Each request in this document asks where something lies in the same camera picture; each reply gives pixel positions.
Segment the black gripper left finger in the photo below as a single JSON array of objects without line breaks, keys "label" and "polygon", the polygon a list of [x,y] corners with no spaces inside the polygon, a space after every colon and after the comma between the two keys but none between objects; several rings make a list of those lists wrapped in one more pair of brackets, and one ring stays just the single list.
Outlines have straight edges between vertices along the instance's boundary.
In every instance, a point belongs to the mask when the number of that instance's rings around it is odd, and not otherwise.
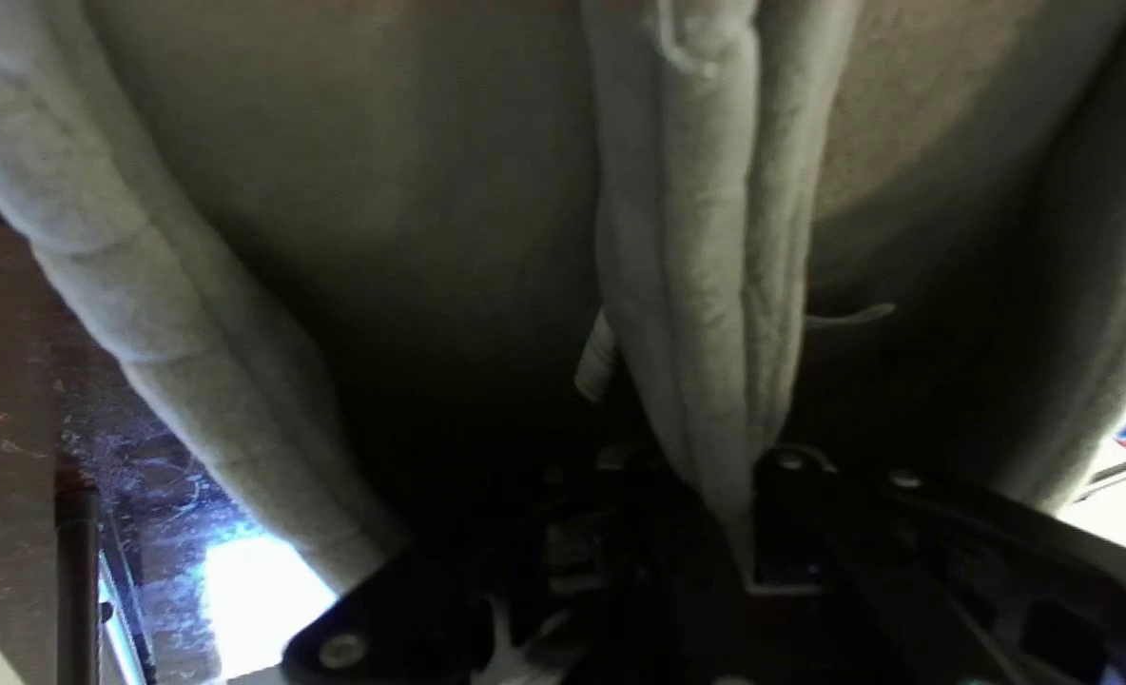
[{"label": "black gripper left finger", "polygon": [[659,456],[558,475],[540,502],[425,538],[283,650],[287,685],[648,685],[666,544],[704,502]]}]

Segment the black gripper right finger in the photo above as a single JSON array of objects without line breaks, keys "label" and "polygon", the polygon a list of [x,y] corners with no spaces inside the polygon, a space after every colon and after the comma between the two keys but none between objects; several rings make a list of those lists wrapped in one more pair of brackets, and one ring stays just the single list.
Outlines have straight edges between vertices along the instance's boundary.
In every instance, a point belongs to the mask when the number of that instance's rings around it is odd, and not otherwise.
[{"label": "black gripper right finger", "polygon": [[1126,685],[1126,547],[908,463],[757,463],[766,596],[828,614],[871,685]]}]

